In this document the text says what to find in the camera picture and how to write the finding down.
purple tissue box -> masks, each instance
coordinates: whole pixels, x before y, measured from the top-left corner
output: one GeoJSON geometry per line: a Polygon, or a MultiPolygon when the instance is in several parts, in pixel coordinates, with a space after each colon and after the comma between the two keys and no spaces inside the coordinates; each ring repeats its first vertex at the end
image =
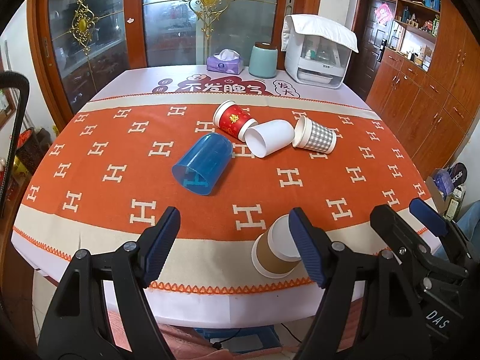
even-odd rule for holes
{"type": "Polygon", "coordinates": [[[240,74],[243,71],[243,58],[232,59],[231,61],[222,61],[217,57],[207,58],[207,70],[218,71],[220,73],[240,74]]]}

wooden shelf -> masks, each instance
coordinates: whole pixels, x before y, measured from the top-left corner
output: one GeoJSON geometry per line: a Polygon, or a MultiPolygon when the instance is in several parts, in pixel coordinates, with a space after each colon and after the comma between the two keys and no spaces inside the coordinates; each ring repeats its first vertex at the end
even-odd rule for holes
{"type": "Polygon", "coordinates": [[[399,0],[399,1],[403,1],[404,3],[410,4],[410,5],[412,5],[413,7],[416,7],[416,8],[421,8],[421,9],[423,9],[424,12],[426,12],[426,13],[429,13],[429,14],[434,13],[434,14],[436,14],[436,15],[440,15],[440,11],[437,11],[437,10],[432,9],[432,8],[428,8],[428,7],[426,7],[426,6],[423,5],[423,4],[415,3],[415,2],[410,1],[410,0],[399,0]]]}
{"type": "Polygon", "coordinates": [[[395,21],[398,24],[400,24],[403,28],[405,28],[407,31],[413,32],[414,34],[416,34],[418,36],[421,36],[423,39],[426,39],[429,42],[435,43],[436,40],[437,40],[437,38],[435,36],[433,36],[432,34],[426,32],[426,31],[421,30],[420,28],[411,26],[411,25],[409,25],[407,23],[404,23],[402,21],[399,21],[399,20],[395,20],[395,21]]]}

glass cabinet door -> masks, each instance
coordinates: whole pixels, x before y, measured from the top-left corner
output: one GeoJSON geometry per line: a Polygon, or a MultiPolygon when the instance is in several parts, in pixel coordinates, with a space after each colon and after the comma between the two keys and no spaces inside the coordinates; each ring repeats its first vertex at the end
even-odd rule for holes
{"type": "Polygon", "coordinates": [[[73,113],[129,68],[123,0],[49,0],[55,61],[73,113]]]}
{"type": "Polygon", "coordinates": [[[143,0],[148,66],[205,64],[225,48],[248,66],[255,42],[271,42],[277,0],[143,0]]]}

paper cup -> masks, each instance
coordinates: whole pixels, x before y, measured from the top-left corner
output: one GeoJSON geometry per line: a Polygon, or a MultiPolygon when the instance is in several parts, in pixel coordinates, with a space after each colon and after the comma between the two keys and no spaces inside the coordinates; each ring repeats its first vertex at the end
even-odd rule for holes
{"type": "Polygon", "coordinates": [[[270,279],[289,275],[301,260],[289,229],[289,216],[280,216],[251,249],[255,269],[270,279]]]}
{"type": "Polygon", "coordinates": [[[337,135],[332,130],[308,119],[306,116],[300,116],[295,126],[293,147],[330,154],[336,143],[337,135]]]}
{"type": "Polygon", "coordinates": [[[245,132],[248,148],[253,155],[260,158],[290,145],[294,137],[292,125],[280,119],[250,127],[245,132]]]}
{"type": "Polygon", "coordinates": [[[229,133],[242,142],[245,142],[243,136],[248,127],[256,126],[258,122],[247,112],[242,110],[232,100],[227,100],[219,105],[213,115],[213,124],[229,133]]]}

blue plastic cup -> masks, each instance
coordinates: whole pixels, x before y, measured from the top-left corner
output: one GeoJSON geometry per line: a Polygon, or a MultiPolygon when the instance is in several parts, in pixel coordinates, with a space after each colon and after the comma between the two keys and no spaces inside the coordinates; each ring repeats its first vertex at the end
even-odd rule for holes
{"type": "Polygon", "coordinates": [[[201,137],[172,167],[174,178],[198,195],[208,195],[232,158],[232,142],[223,135],[201,137]]]}

